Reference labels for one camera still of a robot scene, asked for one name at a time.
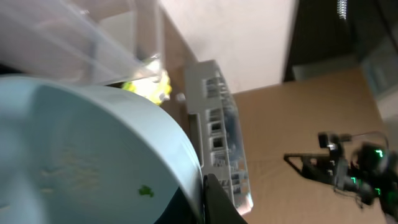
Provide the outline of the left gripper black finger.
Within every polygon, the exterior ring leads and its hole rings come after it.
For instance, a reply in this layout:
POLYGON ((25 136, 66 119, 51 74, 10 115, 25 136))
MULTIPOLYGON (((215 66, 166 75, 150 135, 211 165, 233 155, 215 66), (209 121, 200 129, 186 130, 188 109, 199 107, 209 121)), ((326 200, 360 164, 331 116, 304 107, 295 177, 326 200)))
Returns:
POLYGON ((206 224, 247 224, 214 174, 203 178, 203 202, 206 224))

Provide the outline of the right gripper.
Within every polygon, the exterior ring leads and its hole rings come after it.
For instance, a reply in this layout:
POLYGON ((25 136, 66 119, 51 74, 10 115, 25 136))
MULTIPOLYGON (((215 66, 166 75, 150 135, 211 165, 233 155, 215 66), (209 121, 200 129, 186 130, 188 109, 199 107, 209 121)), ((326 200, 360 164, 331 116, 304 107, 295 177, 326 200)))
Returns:
MULTIPOLYGON (((326 154, 284 154, 284 161, 306 179, 317 182, 330 181, 330 160, 326 154), (297 167, 290 161, 291 158, 299 158, 302 167, 297 167)), ((345 157, 339 157, 336 161, 331 184, 334 190, 355 193, 359 199, 373 199, 373 187, 370 182, 359 169, 352 168, 345 157)))

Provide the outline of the green yellow snack wrapper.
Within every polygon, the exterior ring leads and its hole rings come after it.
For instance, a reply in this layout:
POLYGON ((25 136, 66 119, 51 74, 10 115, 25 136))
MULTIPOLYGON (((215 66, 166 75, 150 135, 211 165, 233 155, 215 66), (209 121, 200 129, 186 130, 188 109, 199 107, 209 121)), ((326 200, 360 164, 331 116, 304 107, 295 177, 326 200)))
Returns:
POLYGON ((140 80, 124 82, 121 86, 123 90, 140 95, 156 105, 161 105, 170 99, 172 87, 168 72, 161 67, 159 59, 153 59, 146 64, 152 72, 159 72, 156 77, 148 77, 140 80))

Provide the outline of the light blue large bowl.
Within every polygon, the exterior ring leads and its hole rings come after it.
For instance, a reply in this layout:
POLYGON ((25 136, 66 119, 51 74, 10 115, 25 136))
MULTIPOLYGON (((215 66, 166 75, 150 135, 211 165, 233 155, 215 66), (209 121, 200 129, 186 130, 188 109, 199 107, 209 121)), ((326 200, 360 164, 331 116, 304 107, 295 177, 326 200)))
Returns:
POLYGON ((203 223, 181 126, 108 86, 1 79, 1 222, 203 223))

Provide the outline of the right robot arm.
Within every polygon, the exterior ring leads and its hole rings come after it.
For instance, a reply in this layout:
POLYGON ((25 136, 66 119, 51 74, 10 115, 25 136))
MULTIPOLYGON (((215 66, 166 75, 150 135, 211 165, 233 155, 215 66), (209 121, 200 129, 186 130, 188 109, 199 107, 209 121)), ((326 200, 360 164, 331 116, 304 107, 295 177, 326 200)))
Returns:
POLYGON ((362 144, 351 160, 331 152, 284 154, 284 161, 305 179, 354 193, 360 207, 378 199, 382 211, 397 219, 397 155, 380 145, 362 144))

